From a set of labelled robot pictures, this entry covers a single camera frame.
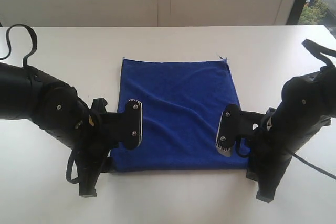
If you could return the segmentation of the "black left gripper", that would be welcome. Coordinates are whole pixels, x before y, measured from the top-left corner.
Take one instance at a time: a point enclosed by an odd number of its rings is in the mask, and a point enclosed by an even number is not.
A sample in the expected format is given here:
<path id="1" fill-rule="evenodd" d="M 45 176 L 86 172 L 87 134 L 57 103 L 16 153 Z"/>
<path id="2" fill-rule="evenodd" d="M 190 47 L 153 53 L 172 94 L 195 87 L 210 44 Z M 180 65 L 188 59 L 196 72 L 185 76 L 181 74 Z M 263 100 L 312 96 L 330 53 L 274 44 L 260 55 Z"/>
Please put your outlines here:
<path id="1" fill-rule="evenodd" d="M 96 197 L 96 183 L 104 173 L 117 168 L 110 147 L 102 139 L 97 115 L 79 97 L 74 87 L 58 79 L 33 79 L 34 108 L 30 120 L 40 129 L 74 150 L 78 161 L 79 196 Z"/>

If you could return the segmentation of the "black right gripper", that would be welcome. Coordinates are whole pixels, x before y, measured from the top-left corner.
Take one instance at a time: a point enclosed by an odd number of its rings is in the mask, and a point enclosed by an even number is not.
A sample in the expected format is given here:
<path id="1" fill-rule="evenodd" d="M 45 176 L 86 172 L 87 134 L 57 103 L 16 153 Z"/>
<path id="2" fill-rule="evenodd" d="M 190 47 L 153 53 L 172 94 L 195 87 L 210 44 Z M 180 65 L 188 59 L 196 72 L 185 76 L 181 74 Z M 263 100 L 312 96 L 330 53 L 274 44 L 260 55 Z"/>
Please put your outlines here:
<path id="1" fill-rule="evenodd" d="M 257 131 L 248 158 L 246 178 L 258 182 L 256 199 L 274 200 L 295 153 L 332 119 L 332 75 L 293 77 L 281 91 L 281 103 Z"/>

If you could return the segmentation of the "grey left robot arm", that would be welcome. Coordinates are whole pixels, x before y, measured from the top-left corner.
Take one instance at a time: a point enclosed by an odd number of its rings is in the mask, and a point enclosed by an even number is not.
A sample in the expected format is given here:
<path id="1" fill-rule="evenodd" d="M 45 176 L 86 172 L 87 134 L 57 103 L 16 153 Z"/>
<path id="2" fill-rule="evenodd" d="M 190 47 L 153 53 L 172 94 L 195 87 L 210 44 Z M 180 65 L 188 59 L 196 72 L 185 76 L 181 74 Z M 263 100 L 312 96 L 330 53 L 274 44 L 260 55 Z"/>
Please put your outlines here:
<path id="1" fill-rule="evenodd" d="M 69 84 L 34 67 L 1 64 L 1 119 L 28 119 L 71 149 L 66 180 L 81 197 L 95 197 L 96 183 L 110 151 L 103 116 L 107 102 L 88 107 Z"/>

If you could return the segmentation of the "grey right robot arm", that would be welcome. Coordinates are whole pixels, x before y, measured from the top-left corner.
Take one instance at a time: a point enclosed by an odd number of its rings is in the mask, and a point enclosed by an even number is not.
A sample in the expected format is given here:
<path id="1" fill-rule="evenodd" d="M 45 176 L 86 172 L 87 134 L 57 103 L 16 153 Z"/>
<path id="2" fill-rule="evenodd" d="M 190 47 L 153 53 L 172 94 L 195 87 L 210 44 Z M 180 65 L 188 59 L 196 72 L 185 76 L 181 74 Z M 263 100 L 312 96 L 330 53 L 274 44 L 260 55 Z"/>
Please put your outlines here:
<path id="1" fill-rule="evenodd" d="M 258 200 L 273 201 L 296 152 L 334 117 L 334 67 L 322 67 L 284 84 L 281 103 L 262 118 L 251 141 L 246 177 L 258 183 Z"/>

